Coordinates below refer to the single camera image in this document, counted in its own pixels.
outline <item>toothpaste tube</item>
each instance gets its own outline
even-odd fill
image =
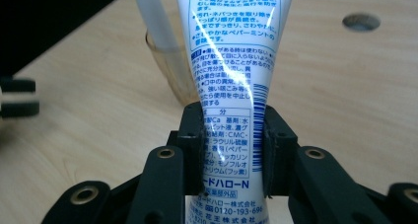
[[[177,0],[206,128],[203,183],[186,223],[268,223],[262,129],[291,0]]]

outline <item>transparent glass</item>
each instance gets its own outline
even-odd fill
[[[157,48],[148,32],[145,35],[145,40],[178,102],[186,106],[198,102],[199,96],[190,72],[178,14],[171,15],[171,23],[178,43],[177,48]],[[180,60],[181,64],[173,65],[171,63],[173,59]]]

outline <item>wooden table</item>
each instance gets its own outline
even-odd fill
[[[175,0],[164,0],[169,13]],[[268,104],[302,145],[331,152],[358,183],[418,184],[418,0],[293,0]],[[351,13],[378,16],[369,33]],[[39,223],[67,188],[116,187],[178,129],[175,100],[144,41],[135,0],[116,0],[35,60],[40,114],[0,122],[0,222]],[[272,223],[291,223],[286,198]]]

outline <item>barcode area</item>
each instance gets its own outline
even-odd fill
[[[252,171],[261,172],[262,129],[264,123],[265,105],[267,103],[268,87],[260,84],[254,84],[252,92],[254,99]]]

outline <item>screw hole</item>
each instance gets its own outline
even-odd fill
[[[305,151],[305,154],[308,157],[314,158],[314,159],[323,159],[325,157],[325,154],[323,154],[323,152],[317,149],[308,149],[307,151]]]
[[[145,216],[146,224],[159,224],[163,220],[163,213],[161,211],[151,211]]]
[[[174,150],[170,148],[162,149],[158,152],[157,156],[159,158],[170,158],[174,156]]]
[[[370,14],[351,14],[342,20],[342,24],[355,32],[370,32],[381,25],[381,20]]]
[[[353,214],[351,214],[351,217],[355,222],[360,224],[373,224],[373,220],[361,212],[353,212]]]
[[[92,201],[98,196],[99,190],[93,186],[86,186],[77,189],[71,195],[71,203],[75,205],[82,205]]]

